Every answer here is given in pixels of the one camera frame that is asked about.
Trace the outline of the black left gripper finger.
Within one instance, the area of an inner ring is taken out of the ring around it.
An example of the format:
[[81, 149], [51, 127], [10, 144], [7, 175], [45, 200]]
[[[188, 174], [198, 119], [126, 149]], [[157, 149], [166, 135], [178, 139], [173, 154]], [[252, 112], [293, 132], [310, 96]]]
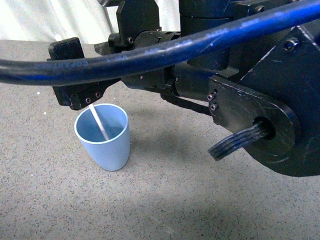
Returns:
[[48, 47], [48, 61], [74, 60], [85, 57], [78, 37], [53, 42]]

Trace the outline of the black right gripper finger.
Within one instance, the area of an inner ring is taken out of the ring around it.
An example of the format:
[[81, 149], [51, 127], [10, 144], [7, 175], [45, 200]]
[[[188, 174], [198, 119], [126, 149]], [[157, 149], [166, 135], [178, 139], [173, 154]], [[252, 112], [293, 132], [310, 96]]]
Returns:
[[101, 81], [52, 88], [59, 105], [79, 111], [102, 98], [109, 86], [109, 82]]

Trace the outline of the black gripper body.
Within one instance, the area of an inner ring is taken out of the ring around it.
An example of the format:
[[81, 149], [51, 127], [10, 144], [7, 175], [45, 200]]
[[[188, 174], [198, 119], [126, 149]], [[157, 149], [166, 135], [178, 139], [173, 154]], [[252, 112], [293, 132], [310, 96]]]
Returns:
[[160, 30], [159, 9], [153, 0], [102, 0], [117, 7], [118, 33], [104, 44], [94, 65], [94, 81], [120, 79], [132, 89], [167, 96], [205, 97], [215, 55], [213, 18], [194, 11], [193, 1], [181, 1], [180, 32]]

